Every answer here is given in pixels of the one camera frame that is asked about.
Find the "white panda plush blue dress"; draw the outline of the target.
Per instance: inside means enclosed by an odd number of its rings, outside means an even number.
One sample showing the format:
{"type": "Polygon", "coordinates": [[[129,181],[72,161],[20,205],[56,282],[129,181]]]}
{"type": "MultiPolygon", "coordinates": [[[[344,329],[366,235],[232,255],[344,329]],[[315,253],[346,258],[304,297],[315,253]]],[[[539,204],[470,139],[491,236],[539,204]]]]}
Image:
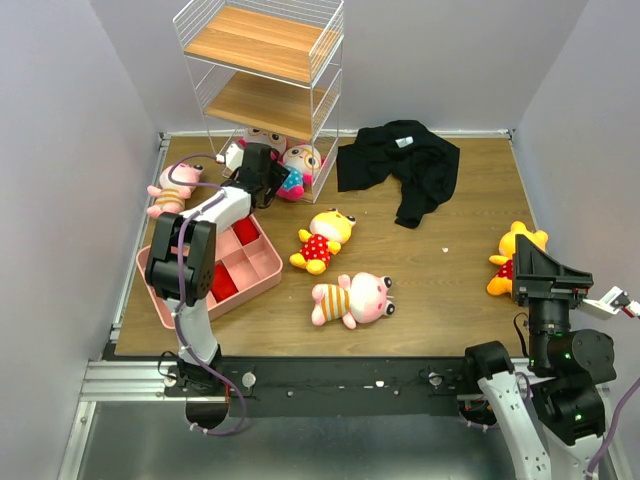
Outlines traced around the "white panda plush blue dress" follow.
{"type": "Polygon", "coordinates": [[[279,156],[282,156],[288,147],[288,139],[284,135],[256,127],[247,127],[237,143],[241,147],[249,143],[264,144],[276,150],[279,156]]]}

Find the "white panda plush yellow glasses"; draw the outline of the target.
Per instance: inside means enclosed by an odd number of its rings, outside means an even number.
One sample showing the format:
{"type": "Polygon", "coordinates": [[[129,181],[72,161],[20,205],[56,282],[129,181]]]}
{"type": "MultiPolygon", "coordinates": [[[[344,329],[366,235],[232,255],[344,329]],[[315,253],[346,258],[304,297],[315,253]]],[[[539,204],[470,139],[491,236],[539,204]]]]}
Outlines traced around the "white panda plush yellow glasses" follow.
{"type": "Polygon", "coordinates": [[[277,196],[288,201],[303,198],[305,187],[312,184],[320,172],[325,158],[311,144],[298,144],[287,149],[278,163],[285,167],[289,175],[277,191],[277,196]]]}

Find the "pink frog plush striped shirt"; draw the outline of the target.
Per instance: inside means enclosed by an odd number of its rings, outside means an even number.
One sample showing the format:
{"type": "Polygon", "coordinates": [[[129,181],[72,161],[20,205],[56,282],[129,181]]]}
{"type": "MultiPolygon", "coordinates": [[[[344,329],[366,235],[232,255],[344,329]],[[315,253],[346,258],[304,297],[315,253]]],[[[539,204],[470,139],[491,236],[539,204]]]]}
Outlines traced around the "pink frog plush striped shirt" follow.
{"type": "Polygon", "coordinates": [[[389,295],[393,280],[389,276],[376,276],[360,272],[353,277],[343,274],[337,284],[317,284],[312,289],[314,308],[311,322],[322,326],[341,319],[349,329],[368,324],[383,316],[391,316],[396,306],[389,295]]]}

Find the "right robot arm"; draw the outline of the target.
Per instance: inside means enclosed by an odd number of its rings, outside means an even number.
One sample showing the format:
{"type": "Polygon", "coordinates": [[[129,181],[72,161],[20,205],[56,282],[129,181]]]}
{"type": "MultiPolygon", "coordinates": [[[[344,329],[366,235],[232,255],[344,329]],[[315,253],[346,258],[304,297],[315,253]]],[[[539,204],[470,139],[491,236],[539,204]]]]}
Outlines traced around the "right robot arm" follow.
{"type": "Polygon", "coordinates": [[[569,313],[593,285],[522,234],[515,237],[512,298],[528,310],[530,414],[504,346],[469,347],[462,384],[482,392],[493,409],[518,479],[586,479],[603,444],[605,408],[598,385],[615,379],[614,343],[593,329],[573,330],[569,313]]]}

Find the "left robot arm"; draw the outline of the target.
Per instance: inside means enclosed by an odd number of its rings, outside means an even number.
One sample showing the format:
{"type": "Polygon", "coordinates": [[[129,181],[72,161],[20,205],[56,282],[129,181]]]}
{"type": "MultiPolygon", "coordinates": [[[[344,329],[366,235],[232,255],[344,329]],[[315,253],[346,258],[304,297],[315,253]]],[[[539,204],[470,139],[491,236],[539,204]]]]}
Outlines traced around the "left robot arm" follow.
{"type": "Polygon", "coordinates": [[[243,148],[241,164],[213,195],[181,213],[164,212],[155,222],[145,282],[174,320],[179,357],[193,364],[187,382],[201,395],[214,393],[222,380],[213,364],[219,344],[210,326],[206,296],[215,277],[220,233],[272,203],[289,175],[276,149],[261,143],[243,148]]]}

